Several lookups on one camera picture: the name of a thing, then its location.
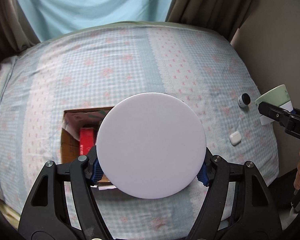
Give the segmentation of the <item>pale green jar white lid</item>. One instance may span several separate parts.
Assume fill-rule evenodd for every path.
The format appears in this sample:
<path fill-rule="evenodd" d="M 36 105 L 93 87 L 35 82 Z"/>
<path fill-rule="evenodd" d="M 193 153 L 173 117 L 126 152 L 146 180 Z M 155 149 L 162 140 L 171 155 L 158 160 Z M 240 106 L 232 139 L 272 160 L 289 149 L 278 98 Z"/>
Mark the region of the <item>pale green jar white lid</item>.
<path fill-rule="evenodd" d="M 255 100 L 256 107 L 258 107 L 261 102 L 270 103 L 289 112 L 294 111 L 288 90 L 284 84 L 279 85 L 258 97 Z"/>

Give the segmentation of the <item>small jar black cap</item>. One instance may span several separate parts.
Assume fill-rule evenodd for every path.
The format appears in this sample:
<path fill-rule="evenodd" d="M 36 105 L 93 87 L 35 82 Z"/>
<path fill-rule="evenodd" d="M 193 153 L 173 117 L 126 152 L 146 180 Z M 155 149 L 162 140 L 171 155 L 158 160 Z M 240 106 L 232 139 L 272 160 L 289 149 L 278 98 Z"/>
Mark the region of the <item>small jar black cap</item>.
<path fill-rule="evenodd" d="M 251 103 L 251 98 L 248 93 L 243 93 L 237 98 L 238 106 L 241 108 L 247 107 Z"/>

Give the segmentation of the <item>white earbuds case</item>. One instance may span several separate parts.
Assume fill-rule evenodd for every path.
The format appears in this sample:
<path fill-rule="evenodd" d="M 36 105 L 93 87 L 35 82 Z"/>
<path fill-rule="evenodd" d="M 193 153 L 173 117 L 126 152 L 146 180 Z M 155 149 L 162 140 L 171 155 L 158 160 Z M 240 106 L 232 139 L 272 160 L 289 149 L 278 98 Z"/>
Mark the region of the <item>white earbuds case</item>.
<path fill-rule="evenodd" d="M 239 131 L 235 131 L 234 133 L 230 134 L 229 140 L 232 146 L 238 145 L 242 140 L 241 133 Z"/>

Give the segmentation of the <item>red Marubi carton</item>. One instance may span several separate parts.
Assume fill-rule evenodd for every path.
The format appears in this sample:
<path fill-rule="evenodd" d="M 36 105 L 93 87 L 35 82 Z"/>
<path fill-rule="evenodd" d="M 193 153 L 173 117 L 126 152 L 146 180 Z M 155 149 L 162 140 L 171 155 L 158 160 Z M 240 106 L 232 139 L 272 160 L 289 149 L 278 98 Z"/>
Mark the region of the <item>red Marubi carton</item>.
<path fill-rule="evenodd" d="M 79 133 L 79 155 L 87 155 L 90 149 L 95 146 L 97 130 L 92 127 L 83 127 Z"/>

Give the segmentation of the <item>green striped jar white lid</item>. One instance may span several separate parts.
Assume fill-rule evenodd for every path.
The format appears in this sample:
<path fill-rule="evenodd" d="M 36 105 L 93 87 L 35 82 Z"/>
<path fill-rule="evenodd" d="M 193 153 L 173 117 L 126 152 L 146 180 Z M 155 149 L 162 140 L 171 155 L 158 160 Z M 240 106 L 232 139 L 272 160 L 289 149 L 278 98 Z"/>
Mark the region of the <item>green striped jar white lid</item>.
<path fill-rule="evenodd" d="M 115 105 L 96 141 L 98 162 L 122 192 L 142 199 L 178 193 L 199 173 L 206 155 L 205 131 L 183 101 L 141 93 Z"/>

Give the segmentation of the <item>open cardboard box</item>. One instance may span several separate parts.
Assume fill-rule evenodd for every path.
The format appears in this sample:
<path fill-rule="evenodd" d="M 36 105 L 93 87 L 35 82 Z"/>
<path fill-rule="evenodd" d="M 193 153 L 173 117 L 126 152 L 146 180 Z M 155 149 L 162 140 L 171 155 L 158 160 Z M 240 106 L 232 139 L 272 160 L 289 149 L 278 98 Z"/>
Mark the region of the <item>open cardboard box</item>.
<path fill-rule="evenodd" d="M 111 107 L 65 110 L 61 131 L 61 162 L 68 163 L 79 157 L 79 133 L 83 127 L 99 127 Z"/>

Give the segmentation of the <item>brown curtain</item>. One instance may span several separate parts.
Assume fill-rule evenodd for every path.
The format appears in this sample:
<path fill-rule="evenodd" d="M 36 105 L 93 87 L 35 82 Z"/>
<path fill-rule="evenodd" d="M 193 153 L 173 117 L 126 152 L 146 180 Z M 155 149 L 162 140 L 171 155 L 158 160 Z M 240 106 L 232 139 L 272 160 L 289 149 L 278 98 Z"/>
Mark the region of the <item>brown curtain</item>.
<path fill-rule="evenodd" d="M 213 30 L 231 41 L 253 0 L 172 0 L 166 21 Z"/>

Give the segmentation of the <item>checkered floral bed sheet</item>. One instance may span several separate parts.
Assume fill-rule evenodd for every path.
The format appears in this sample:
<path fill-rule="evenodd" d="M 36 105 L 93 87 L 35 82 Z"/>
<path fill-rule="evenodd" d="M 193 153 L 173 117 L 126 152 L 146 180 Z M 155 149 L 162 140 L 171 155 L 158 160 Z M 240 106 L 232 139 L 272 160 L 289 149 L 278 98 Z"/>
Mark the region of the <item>checkered floral bed sheet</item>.
<path fill-rule="evenodd" d="M 0 62 L 0 198 L 21 212 L 48 160 L 61 161 L 61 124 L 68 109 L 113 106 L 143 92 L 170 94 L 200 118 L 213 154 L 253 161 L 265 182 L 278 175 L 271 125 L 243 61 L 221 35 L 172 24 L 90 29 L 43 42 Z M 239 131 L 241 142 L 229 136 Z"/>

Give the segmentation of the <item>light blue curtain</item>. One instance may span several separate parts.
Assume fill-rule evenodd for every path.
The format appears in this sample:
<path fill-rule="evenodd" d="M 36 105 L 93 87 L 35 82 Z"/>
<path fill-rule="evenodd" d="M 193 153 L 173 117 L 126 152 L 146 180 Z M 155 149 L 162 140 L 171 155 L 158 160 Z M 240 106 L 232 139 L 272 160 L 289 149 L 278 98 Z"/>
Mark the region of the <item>light blue curtain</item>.
<path fill-rule="evenodd" d="M 122 21 L 163 22 L 172 0 L 17 0 L 43 42 Z"/>

